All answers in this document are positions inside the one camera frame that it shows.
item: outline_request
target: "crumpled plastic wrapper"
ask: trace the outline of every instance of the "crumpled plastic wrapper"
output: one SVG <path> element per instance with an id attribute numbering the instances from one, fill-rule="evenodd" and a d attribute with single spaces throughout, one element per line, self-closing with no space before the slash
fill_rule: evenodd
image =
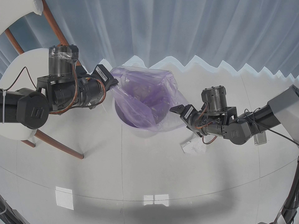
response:
<path id="1" fill-rule="evenodd" d="M 191 140 L 181 145 L 185 154 L 193 156 L 205 154 L 207 145 L 202 142 L 202 139 L 196 135 Z"/>

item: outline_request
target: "white label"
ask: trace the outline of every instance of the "white label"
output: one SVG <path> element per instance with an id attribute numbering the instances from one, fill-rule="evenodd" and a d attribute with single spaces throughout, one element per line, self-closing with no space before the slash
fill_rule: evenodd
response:
<path id="1" fill-rule="evenodd" d="M 191 114 L 192 110 L 193 110 L 193 106 L 190 107 L 190 109 L 188 110 L 187 114 L 184 116 L 185 119 L 189 117 L 189 115 Z"/>
<path id="2" fill-rule="evenodd" d="M 101 69 L 97 66 L 96 71 L 99 73 L 99 75 L 103 78 L 104 81 L 107 81 L 107 76 L 105 76 L 105 74 L 101 71 Z"/>

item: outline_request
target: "blue curtain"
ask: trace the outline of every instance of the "blue curtain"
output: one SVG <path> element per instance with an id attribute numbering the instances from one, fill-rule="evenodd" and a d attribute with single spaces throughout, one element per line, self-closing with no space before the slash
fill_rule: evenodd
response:
<path id="1" fill-rule="evenodd" d="M 151 67 L 173 56 L 185 66 L 197 55 L 214 67 L 299 75 L 299 0 L 46 1 L 88 71 L 103 58 L 115 67 L 136 55 Z M 25 51 L 59 43 L 34 13 L 10 29 Z M 0 73 L 16 56 L 2 34 Z"/>

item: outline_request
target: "floor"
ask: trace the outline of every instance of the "floor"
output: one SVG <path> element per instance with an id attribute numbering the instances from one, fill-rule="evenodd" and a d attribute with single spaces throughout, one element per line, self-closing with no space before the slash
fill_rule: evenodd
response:
<path id="1" fill-rule="evenodd" d="M 143 66 L 139 62 L 126 65 Z M 266 105 L 291 84 L 299 87 L 291 75 L 257 73 L 249 65 L 236 72 L 225 62 L 214 68 L 198 57 L 186 67 L 166 58 L 152 68 L 171 70 L 197 108 L 202 89 L 225 86 L 238 114 Z M 30 224 L 274 221 L 296 170 L 293 143 L 267 132 L 260 146 L 253 139 L 238 146 L 218 138 L 205 153 L 188 155 L 181 148 L 192 137 L 186 128 L 139 138 L 117 121 L 111 104 L 108 92 L 103 106 L 49 116 L 41 128 L 83 152 L 83 160 L 37 139 L 31 148 L 0 137 L 0 194 Z M 289 136 L 282 125 L 274 130 Z"/>

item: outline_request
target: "barcode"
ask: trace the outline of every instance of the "barcode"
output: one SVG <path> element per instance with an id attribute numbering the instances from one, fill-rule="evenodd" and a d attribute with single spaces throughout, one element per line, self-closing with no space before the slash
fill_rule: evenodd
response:
<path id="1" fill-rule="evenodd" d="M 99 73 L 99 75 L 103 78 L 104 81 L 107 81 L 107 76 L 105 76 L 105 74 L 101 71 L 101 69 L 97 66 L 96 71 Z"/>

